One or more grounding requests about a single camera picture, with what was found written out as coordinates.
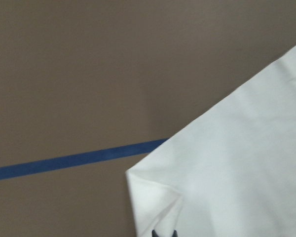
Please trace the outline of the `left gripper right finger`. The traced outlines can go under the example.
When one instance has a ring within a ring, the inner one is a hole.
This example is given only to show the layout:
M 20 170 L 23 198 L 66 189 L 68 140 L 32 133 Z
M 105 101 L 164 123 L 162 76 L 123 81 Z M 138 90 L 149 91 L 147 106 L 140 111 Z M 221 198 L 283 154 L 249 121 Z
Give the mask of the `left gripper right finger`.
M 176 230 L 173 231 L 171 237 L 177 237 L 177 231 Z

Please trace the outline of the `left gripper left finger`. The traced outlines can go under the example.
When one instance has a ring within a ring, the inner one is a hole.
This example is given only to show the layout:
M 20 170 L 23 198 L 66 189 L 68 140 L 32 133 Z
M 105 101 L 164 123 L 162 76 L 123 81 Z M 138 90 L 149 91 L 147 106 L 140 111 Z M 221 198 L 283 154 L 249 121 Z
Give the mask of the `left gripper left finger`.
M 159 235 L 157 234 L 157 232 L 155 230 L 152 230 L 151 236 L 152 237 L 159 237 Z

